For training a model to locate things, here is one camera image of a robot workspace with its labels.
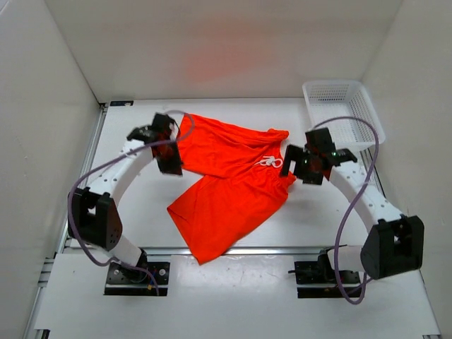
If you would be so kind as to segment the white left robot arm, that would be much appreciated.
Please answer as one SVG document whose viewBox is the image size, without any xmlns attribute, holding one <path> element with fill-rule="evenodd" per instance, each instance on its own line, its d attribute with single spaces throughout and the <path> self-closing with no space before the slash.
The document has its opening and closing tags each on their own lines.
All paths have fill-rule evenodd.
<svg viewBox="0 0 452 339">
<path fill-rule="evenodd" d="M 147 277 L 143 250 L 123 235 L 119 202 L 147 165 L 156 161 L 163 174 L 182 175 L 182 161 L 175 140 L 145 143 L 127 140 L 119 155 L 87 175 L 93 180 L 84 187 L 74 184 L 68 195 L 69 235 L 97 266 L 116 262 L 133 283 Z"/>
</svg>

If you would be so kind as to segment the orange mesh shorts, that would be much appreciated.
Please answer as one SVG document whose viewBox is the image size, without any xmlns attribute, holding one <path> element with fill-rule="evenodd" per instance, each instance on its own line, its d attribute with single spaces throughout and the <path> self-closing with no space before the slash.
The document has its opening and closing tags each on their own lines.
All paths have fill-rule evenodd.
<svg viewBox="0 0 452 339">
<path fill-rule="evenodd" d="M 286 202 L 295 182 L 280 168 L 255 165 L 263 156 L 283 160 L 286 130 L 255 131 L 208 117 L 184 117 L 179 143 L 184 170 L 201 178 L 167 212 L 199 264 L 223 255 Z"/>
</svg>

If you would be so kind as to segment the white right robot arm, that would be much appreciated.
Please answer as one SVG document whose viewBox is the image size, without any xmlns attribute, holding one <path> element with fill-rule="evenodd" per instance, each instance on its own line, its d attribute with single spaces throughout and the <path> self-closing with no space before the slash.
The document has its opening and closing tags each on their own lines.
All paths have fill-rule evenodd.
<svg viewBox="0 0 452 339">
<path fill-rule="evenodd" d="M 379 280 L 422 267 L 423 222 L 416 215 L 404 215 L 376 187 L 370 186 L 357 158 L 348 149 L 313 153 L 289 145 L 280 176 L 288 174 L 305 184 L 320 185 L 328 180 L 346 197 L 368 232 L 361 246 L 339 244 L 322 250 L 317 265 L 320 279 L 331 283 L 347 270 Z"/>
</svg>

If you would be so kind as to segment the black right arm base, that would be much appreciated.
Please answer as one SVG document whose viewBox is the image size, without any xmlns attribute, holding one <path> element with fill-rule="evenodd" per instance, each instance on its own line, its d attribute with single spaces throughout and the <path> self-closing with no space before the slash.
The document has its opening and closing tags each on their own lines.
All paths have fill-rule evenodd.
<svg viewBox="0 0 452 339">
<path fill-rule="evenodd" d="M 339 284 L 329 260 L 328 252 L 332 248 L 321 250 L 316 260 L 298 260 L 294 262 L 289 275 L 295 277 L 298 299 L 338 299 L 342 298 Z M 358 299 L 362 291 L 359 273 L 353 270 L 340 270 L 340 282 L 350 299 Z"/>
</svg>

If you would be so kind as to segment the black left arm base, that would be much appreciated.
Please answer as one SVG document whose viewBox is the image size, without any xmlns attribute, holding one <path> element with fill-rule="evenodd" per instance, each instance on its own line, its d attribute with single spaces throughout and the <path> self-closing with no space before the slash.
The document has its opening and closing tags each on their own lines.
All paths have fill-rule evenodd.
<svg viewBox="0 0 452 339">
<path fill-rule="evenodd" d="M 170 262 L 148 261 L 142 254 L 138 266 L 142 270 L 111 263 L 105 279 L 104 295 L 166 297 L 170 280 Z"/>
</svg>

